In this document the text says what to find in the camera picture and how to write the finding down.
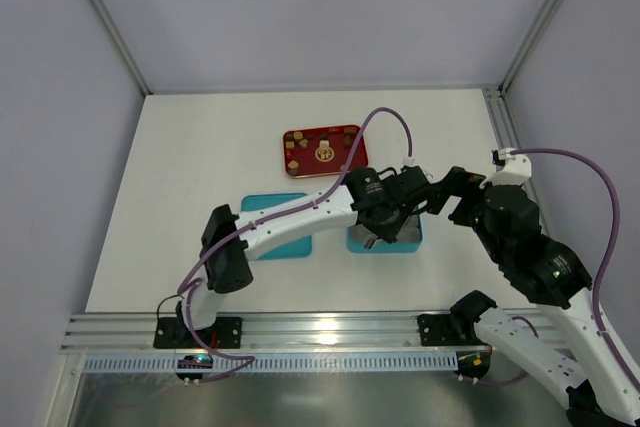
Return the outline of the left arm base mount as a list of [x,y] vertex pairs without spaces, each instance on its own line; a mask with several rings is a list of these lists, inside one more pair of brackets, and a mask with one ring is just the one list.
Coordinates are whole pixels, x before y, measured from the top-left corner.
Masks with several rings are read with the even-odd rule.
[[[208,327],[197,329],[196,334],[202,342],[212,349],[232,349],[241,347],[243,319],[241,317],[218,317]],[[161,315],[156,311],[155,349],[195,349],[200,345],[193,338],[183,318],[182,302],[179,301],[172,315]]]

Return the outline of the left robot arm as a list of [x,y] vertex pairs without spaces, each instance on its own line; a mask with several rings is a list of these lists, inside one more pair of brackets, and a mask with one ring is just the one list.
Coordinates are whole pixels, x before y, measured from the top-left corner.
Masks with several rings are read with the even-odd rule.
[[430,180],[417,166],[404,166],[381,177],[372,168],[357,168],[340,183],[261,211],[234,214],[225,204],[215,208],[201,237],[203,285],[190,306],[193,328],[212,326],[225,297],[249,286],[249,263],[292,241],[334,228],[358,226],[362,245],[392,244],[427,201]]

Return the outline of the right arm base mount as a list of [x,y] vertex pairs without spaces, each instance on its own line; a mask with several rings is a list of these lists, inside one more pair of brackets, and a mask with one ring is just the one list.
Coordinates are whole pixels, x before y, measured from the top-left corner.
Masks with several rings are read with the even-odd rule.
[[420,314],[417,326],[423,347],[481,346],[474,325],[497,303],[486,294],[474,290],[454,303],[448,313]]

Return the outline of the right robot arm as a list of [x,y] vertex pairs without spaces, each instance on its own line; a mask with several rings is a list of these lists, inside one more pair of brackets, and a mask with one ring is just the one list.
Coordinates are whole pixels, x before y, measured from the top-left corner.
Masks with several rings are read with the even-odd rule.
[[517,156],[483,178],[454,167],[426,189],[424,204],[439,213],[456,197],[450,220],[468,226],[510,286],[534,304],[562,335],[566,357],[523,333],[496,302],[473,291],[450,309],[465,339],[498,348],[551,392],[574,426],[636,426],[639,367],[594,299],[595,284],[577,254],[545,235],[538,205],[523,184],[530,161]]

